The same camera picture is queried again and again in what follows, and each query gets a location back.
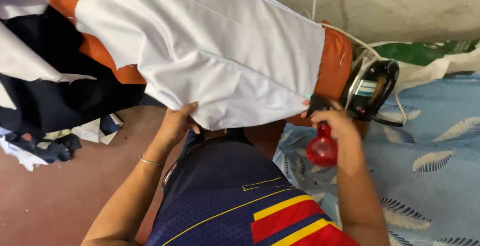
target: blue bedsheet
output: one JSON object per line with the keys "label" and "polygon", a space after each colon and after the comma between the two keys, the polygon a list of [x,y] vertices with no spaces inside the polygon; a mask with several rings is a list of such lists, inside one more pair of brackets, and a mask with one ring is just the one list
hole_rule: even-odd
{"label": "blue bedsheet", "polygon": [[[436,80],[399,97],[407,124],[371,122],[363,143],[391,245],[480,246],[480,73]],[[379,114],[402,118],[393,97]],[[336,168],[316,167],[306,157],[315,135],[287,123],[273,161],[341,226]]]}

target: hand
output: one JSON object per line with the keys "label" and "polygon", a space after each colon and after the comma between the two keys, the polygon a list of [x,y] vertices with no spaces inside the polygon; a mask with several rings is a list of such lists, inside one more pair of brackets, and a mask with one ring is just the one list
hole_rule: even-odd
{"label": "hand", "polygon": [[192,102],[184,105],[182,109],[178,111],[167,108],[162,125],[155,136],[155,140],[165,142],[169,147],[173,147],[180,143],[189,129],[192,129],[196,134],[199,134],[200,127],[189,116],[197,109],[197,106],[198,102]]}
{"label": "hand", "polygon": [[[303,101],[304,105],[309,105],[310,101]],[[362,142],[362,138],[357,131],[357,127],[352,123],[347,113],[343,110],[342,106],[332,101],[332,105],[336,110],[330,111],[315,111],[310,116],[311,122],[313,122],[313,128],[317,128],[318,123],[321,121],[327,121],[328,125],[332,128],[332,137],[337,140],[338,143],[352,143]],[[305,118],[307,111],[301,114],[302,118]]]}

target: navy jersey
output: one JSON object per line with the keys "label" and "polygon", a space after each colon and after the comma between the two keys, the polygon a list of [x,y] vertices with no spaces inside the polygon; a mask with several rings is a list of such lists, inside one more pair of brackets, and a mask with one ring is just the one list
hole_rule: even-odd
{"label": "navy jersey", "polygon": [[164,183],[147,246],[357,245],[250,145],[187,154]]}

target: right hand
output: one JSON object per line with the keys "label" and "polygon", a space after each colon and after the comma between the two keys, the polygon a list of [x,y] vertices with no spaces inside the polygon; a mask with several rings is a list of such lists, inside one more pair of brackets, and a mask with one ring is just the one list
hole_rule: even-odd
{"label": "right hand", "polygon": [[[303,104],[308,106],[310,101],[305,100],[303,101]],[[338,143],[361,143],[362,138],[360,133],[357,131],[357,127],[352,123],[342,106],[334,101],[332,101],[332,105],[334,108],[336,108],[336,110],[315,111],[312,115],[310,115],[313,128],[316,129],[319,122],[327,121],[328,125],[332,128],[332,137],[336,139]],[[306,115],[307,111],[304,111],[301,114],[301,117],[305,118]]]}

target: red stripe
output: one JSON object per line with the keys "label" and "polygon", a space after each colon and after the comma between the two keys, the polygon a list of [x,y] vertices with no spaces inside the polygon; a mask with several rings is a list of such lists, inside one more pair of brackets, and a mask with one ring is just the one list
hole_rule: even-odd
{"label": "red stripe", "polygon": [[250,224],[253,243],[257,243],[315,213],[325,214],[314,200],[305,200],[256,220]]}
{"label": "red stripe", "polygon": [[290,246],[360,246],[349,236],[344,234],[333,225],[327,225],[322,229],[309,234]]}

